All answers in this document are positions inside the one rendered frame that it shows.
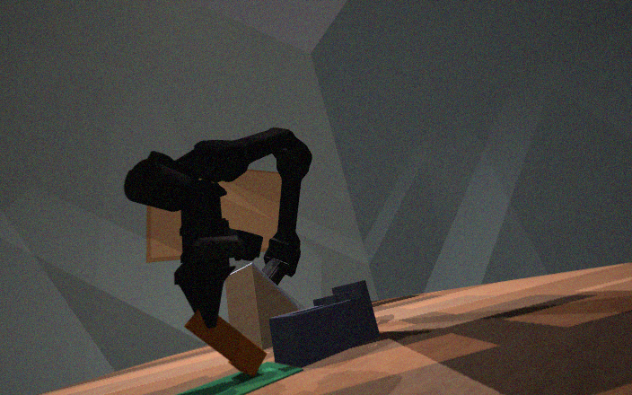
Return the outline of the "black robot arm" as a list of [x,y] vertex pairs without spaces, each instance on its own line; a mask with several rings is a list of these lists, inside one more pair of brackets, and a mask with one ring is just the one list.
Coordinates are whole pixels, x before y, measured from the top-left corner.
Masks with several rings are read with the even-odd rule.
[[[289,129],[272,127],[237,140],[200,141],[194,150],[176,161],[152,151],[148,159],[128,172],[125,193],[133,202],[171,212],[181,210],[181,218],[202,211],[222,214],[220,197],[227,192],[218,182],[236,180],[250,163],[269,154],[276,157],[282,185],[277,232],[269,240],[263,257],[266,266],[261,271],[278,285],[284,275],[295,274],[301,255],[295,230],[301,181],[312,162],[307,145]],[[232,229],[226,220],[223,236],[232,235],[245,243],[243,260],[253,261],[259,257],[262,236]]]

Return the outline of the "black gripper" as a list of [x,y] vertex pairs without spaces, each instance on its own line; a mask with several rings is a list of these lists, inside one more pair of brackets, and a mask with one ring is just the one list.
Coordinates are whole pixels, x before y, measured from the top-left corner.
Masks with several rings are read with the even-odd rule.
[[198,309],[208,329],[217,325],[225,279],[235,261],[246,257],[245,243],[237,235],[223,236],[226,219],[217,212],[202,211],[181,218],[182,263],[174,273],[194,312]]

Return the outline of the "orange l-shaped part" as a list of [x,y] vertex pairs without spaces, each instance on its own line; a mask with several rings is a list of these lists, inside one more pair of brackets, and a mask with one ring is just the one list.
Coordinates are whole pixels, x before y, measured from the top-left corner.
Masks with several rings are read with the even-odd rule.
[[267,353],[218,315],[208,329],[199,309],[184,326],[229,360],[241,372],[255,376]]

